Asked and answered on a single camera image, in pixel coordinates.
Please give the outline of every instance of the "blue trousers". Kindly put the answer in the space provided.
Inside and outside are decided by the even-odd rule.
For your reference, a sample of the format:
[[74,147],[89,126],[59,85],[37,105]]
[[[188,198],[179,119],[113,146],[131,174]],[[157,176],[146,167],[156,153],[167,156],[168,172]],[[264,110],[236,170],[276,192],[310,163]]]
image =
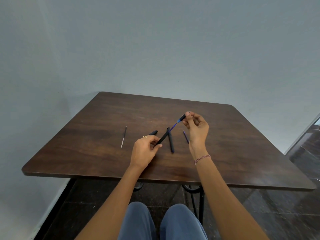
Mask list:
[[[141,202],[129,204],[123,219],[118,240],[156,240],[156,228],[148,208]],[[161,240],[206,239],[199,220],[183,204],[171,206],[160,225]]]

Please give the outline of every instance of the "dark tile floor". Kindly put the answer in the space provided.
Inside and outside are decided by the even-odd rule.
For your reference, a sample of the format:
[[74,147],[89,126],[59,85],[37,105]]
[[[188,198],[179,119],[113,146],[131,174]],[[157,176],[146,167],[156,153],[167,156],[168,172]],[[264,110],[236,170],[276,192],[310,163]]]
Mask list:
[[[288,160],[317,185],[316,190],[292,192],[231,188],[270,239],[320,239],[320,156],[317,149],[311,150],[316,153],[306,150],[310,143],[305,145],[297,145]],[[74,239],[116,184],[110,181],[77,180],[44,240]],[[194,200],[199,206],[198,194],[194,195]],[[190,194],[180,185],[145,183],[140,191],[132,194],[132,201],[143,202],[149,208],[157,229],[170,206],[181,203],[193,211]],[[209,239],[220,239],[206,199],[203,227]]]

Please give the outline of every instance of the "red and white bracelet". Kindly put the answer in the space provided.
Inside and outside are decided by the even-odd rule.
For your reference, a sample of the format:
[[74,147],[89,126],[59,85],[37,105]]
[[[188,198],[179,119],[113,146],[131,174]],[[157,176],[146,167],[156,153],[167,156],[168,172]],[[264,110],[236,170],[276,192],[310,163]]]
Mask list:
[[199,157],[197,160],[194,161],[194,165],[196,165],[196,163],[202,159],[202,158],[205,158],[205,157],[211,157],[210,155],[205,155],[205,156],[202,156],[202,157]]

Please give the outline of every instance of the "right hand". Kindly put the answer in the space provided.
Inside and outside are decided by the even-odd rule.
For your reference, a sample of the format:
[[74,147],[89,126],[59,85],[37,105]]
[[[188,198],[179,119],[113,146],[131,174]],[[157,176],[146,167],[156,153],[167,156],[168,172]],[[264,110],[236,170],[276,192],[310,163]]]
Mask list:
[[202,157],[207,154],[205,141],[209,131],[209,125],[205,119],[194,112],[186,112],[186,118],[182,123],[190,131],[189,149],[194,159]]

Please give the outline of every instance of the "wooden table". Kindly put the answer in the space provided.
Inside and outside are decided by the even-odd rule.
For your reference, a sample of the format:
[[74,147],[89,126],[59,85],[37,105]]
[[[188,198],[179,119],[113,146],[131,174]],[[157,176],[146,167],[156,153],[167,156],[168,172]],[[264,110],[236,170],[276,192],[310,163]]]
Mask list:
[[[110,92],[98,93],[22,168],[25,175],[120,180],[134,142],[161,137],[186,111],[210,129],[206,147],[230,187],[313,190],[315,185],[232,105]],[[127,132],[120,148],[123,133]],[[179,123],[141,174],[140,182],[201,185]]]

